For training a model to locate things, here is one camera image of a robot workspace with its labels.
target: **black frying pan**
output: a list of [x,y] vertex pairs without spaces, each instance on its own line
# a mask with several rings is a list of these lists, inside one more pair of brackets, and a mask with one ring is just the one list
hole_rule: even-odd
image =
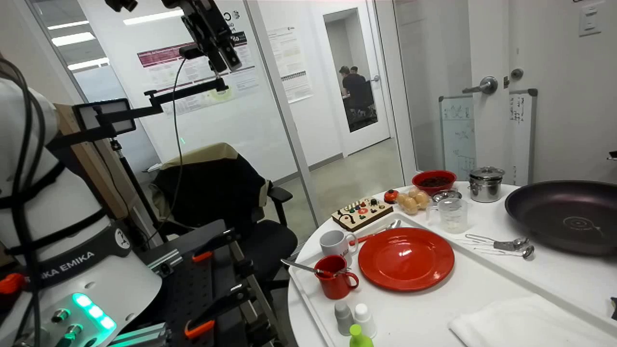
[[617,254],[617,184],[547,181],[512,190],[506,213],[535,240],[580,254]]

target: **office chair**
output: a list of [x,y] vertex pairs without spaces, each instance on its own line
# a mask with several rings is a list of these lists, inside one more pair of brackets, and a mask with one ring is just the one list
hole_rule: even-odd
[[[219,142],[183,154],[158,167],[154,206],[161,213],[161,233],[184,233],[213,219],[238,231],[238,244],[254,263],[264,292],[285,281],[273,281],[279,258],[292,254],[294,233],[287,227],[283,202],[292,194],[260,177],[254,167]],[[271,198],[277,221],[264,219]]]

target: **floor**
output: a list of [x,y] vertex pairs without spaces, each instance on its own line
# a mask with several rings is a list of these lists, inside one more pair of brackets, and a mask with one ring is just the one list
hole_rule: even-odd
[[[318,208],[323,217],[356,198],[402,184],[399,155],[391,138],[364,148],[352,155],[327,159],[325,163],[310,167],[310,179],[314,182]],[[289,227],[298,236],[298,246],[302,246],[316,225],[308,211],[300,179],[291,177],[277,181],[277,184],[292,194],[292,198],[285,202],[285,213]],[[275,219],[271,204],[265,206],[265,217]],[[285,335],[285,344],[294,347],[296,342],[289,325],[285,288],[273,294],[273,312],[279,319],[281,333]]]

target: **table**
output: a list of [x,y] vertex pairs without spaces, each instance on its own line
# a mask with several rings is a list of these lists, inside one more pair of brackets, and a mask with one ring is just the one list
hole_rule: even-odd
[[[503,208],[503,200],[516,188],[514,184],[501,184],[499,200],[489,204],[470,200],[466,181],[456,181],[454,186],[462,192],[466,204],[468,229],[464,229],[464,233],[478,233],[503,240],[524,236],[510,223]],[[539,294],[568,314],[617,337],[617,321],[611,319],[611,296],[617,294],[614,258],[576,256],[535,242],[535,258],[528,261],[520,256],[505,256],[495,250],[485,250],[466,238],[464,233],[447,233],[439,227],[435,217],[426,211],[406,215],[399,208],[356,233],[364,235],[383,229],[391,219],[400,219],[402,225],[418,225],[435,231],[453,244],[456,256],[453,275],[433,290],[420,294],[395,294],[372,287],[360,275],[358,290],[345,296],[345,300],[350,302],[362,300],[370,306],[377,306],[373,312],[377,331],[412,333],[412,342],[400,341],[395,344],[460,344],[460,341],[447,329],[447,321],[458,314],[480,310],[487,302],[530,292]],[[316,258],[319,258],[318,238],[329,229],[339,229],[339,225],[325,219],[304,242],[296,261],[314,263]],[[333,300],[327,302],[321,294],[306,294],[312,290],[310,281],[302,281],[298,275],[298,271],[291,269],[291,283],[287,288],[289,319],[296,342],[300,347],[346,344],[346,337],[323,333],[323,329],[329,329],[325,323],[331,323],[333,315],[331,321],[314,317],[319,315],[314,306],[321,304],[319,308],[329,308]],[[406,323],[404,331],[400,329],[402,325],[397,325],[402,315]]]

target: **spoon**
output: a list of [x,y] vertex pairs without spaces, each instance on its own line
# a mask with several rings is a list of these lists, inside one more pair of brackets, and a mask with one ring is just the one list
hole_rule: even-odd
[[318,275],[333,275],[331,271],[325,271],[325,269],[319,269],[319,267],[310,267],[310,265],[304,265],[304,263],[296,263],[296,261],[289,261],[285,258],[279,258],[285,265],[292,265],[292,267],[300,267],[304,271],[312,271],[312,273],[318,273]]

